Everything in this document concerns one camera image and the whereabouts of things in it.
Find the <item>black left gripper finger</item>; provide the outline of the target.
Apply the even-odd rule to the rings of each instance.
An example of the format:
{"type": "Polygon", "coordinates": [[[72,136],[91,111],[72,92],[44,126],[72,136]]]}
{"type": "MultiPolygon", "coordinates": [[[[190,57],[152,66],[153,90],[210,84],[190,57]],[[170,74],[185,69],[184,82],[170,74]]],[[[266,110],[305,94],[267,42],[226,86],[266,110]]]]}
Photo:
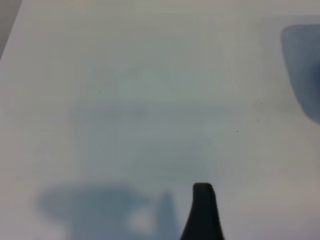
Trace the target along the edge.
{"type": "Polygon", "coordinates": [[[224,240],[215,191],[210,183],[192,188],[192,205],[181,240],[224,240]]]}

